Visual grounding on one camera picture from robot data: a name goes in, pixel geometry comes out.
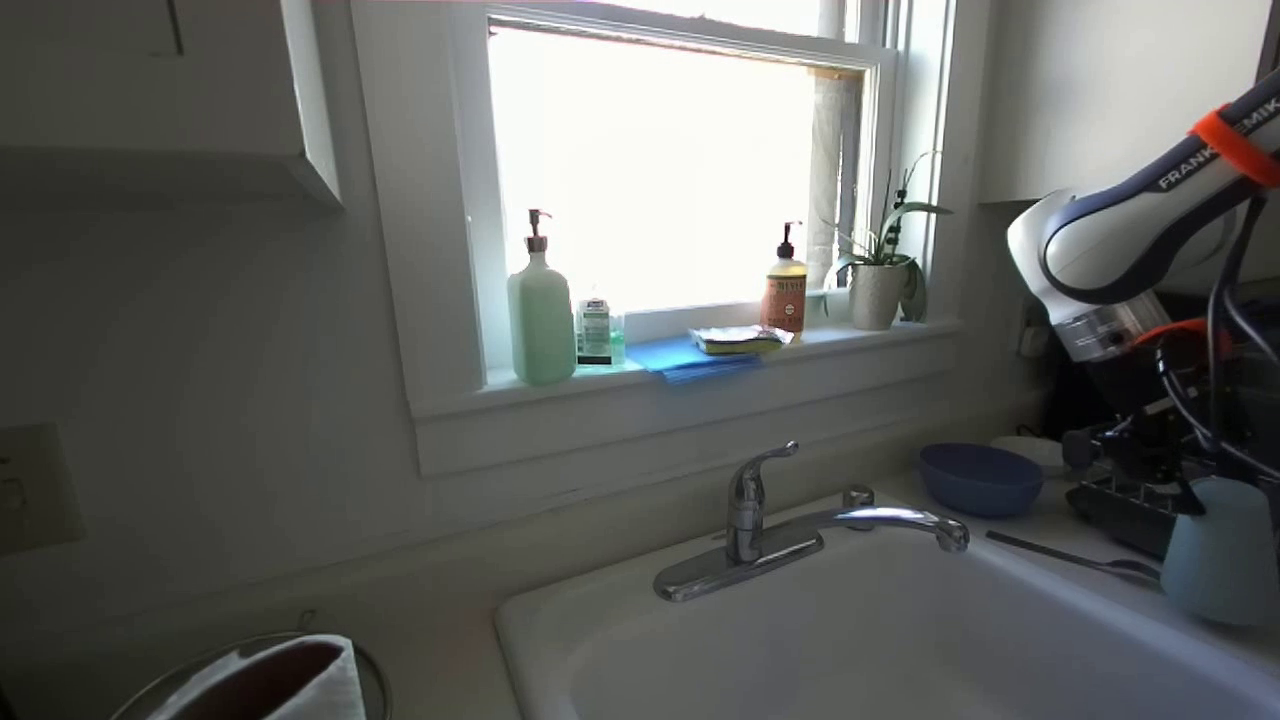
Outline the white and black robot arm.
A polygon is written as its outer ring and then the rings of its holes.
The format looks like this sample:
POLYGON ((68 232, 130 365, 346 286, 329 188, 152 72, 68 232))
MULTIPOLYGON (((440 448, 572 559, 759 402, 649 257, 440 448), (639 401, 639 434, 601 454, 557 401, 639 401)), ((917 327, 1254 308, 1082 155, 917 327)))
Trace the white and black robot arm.
POLYGON ((1155 393, 1199 428, 1202 448, 1260 470, 1260 459, 1218 440, 1169 373, 1169 341, 1178 324, 1151 286, 1177 266, 1182 248, 1227 212, 1242 212, 1223 259, 1223 278, 1206 293, 1194 331, 1218 347, 1235 327, 1260 352, 1266 337, 1238 310, 1232 278, 1260 203, 1280 188, 1280 72, 1264 72, 1242 95, 1199 117, 1182 139, 1127 181, 1101 191, 1056 191, 1009 224, 1009 253, 1044 302, 1067 359, 1123 413, 1137 414, 1155 393))

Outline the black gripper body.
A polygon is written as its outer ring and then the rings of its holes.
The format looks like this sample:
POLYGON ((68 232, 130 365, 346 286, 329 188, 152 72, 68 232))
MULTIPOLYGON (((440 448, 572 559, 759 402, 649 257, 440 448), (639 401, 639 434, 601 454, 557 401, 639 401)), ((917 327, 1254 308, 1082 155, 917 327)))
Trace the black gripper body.
POLYGON ((1172 318, 1082 368, 1106 418, 1082 428, 1079 465, 1104 459, 1127 495, 1186 514, 1202 512, 1190 468, 1206 459, 1206 430, 1194 428, 1199 397, 1186 387, 1206 373, 1202 341, 1202 318, 1172 318))

